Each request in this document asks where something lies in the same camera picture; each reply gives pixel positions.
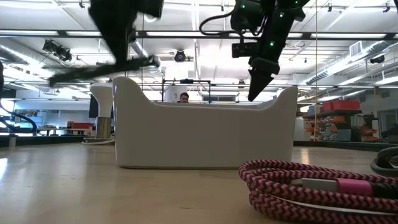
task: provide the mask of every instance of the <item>braided cable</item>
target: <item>braided cable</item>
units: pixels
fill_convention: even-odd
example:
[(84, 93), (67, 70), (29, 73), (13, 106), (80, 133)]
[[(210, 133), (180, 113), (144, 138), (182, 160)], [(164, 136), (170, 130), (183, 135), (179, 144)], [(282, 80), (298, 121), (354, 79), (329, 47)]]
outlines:
[[(277, 220), (297, 223), (394, 224), (398, 223), (398, 200), (306, 189), (290, 185), (295, 179), (354, 179), (377, 184), (396, 184), (398, 179), (363, 175), (285, 161), (256, 160), (244, 163), (239, 176), (249, 187), (254, 209)], [(369, 212), (341, 212), (293, 202)]]

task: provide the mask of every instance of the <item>table surface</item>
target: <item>table surface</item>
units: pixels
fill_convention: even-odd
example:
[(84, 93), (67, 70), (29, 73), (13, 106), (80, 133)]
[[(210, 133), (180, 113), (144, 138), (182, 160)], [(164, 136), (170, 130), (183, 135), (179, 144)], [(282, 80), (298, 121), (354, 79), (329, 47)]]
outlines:
[[(375, 152), (295, 148), (293, 160), (372, 174)], [(280, 224), (253, 210), (236, 170), (129, 170), (114, 147), (81, 144), (0, 152), (7, 224)]]

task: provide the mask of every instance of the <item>ceiling duct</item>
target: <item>ceiling duct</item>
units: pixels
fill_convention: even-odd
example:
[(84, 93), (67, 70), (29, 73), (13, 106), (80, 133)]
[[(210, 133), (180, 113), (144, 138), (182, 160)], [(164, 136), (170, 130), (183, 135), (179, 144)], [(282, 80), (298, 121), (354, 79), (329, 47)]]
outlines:
[(0, 56), (6, 58), (6, 60), (12, 60), (12, 58), (10, 58), (10, 55), (12, 55), (12, 58), (14, 58), (14, 63), (23, 63), (25, 65), (30, 65), (31, 72), (33, 73), (47, 77), (55, 72), (59, 72), (58, 70), (46, 71), (41, 68), (41, 66), (44, 64), (59, 65), (58, 62), (44, 55), (41, 55), (40, 53), (26, 46), (23, 46), (15, 40), (11, 40), (11, 38), (1, 38)]
[(357, 42), (350, 47), (350, 52), (322, 66), (322, 68), (319, 69), (317, 76), (315, 76), (315, 72), (308, 74), (306, 80), (304, 81), (304, 84), (312, 85), (316, 82), (317, 79), (319, 81), (323, 78), (341, 72), (344, 69), (353, 66), (355, 62), (359, 62), (360, 60), (368, 58), (373, 58), (387, 48), (395, 45), (396, 43), (396, 41), (379, 41), (376, 43), (374, 43), (373, 41)]
[(25, 65), (28, 64), (24, 59), (11, 54), (10, 52), (8, 52), (3, 48), (0, 48), (0, 60), (2, 63), (18, 63)]

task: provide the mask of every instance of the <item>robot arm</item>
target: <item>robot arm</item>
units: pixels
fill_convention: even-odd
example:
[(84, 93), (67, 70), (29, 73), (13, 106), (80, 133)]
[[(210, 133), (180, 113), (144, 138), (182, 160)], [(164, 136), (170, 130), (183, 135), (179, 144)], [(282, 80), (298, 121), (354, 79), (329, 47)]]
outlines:
[[(309, 0), (236, 0), (231, 16), (232, 31), (241, 36), (239, 44), (233, 44), (233, 57), (250, 57), (249, 64), (252, 69), (249, 100), (252, 101), (273, 80), (272, 74), (279, 73), (278, 59), (285, 47), (285, 41), (294, 20), (302, 21), (305, 17), (302, 7)], [(137, 13), (142, 12), (160, 18), (162, 16), (163, 0), (91, 0), (88, 12), (110, 51), (115, 56), (114, 65), (103, 65), (95, 70), (78, 68), (64, 74), (56, 74), (49, 79), (50, 86), (57, 82), (67, 82), (75, 79), (88, 79), (109, 73), (126, 70), (138, 70), (146, 65), (158, 65), (154, 56), (149, 58), (133, 58), (128, 60), (129, 43), (135, 41), (133, 23)], [(206, 19), (204, 23), (221, 18)], [(244, 43), (243, 33), (250, 30), (252, 34), (259, 35), (257, 43)]]

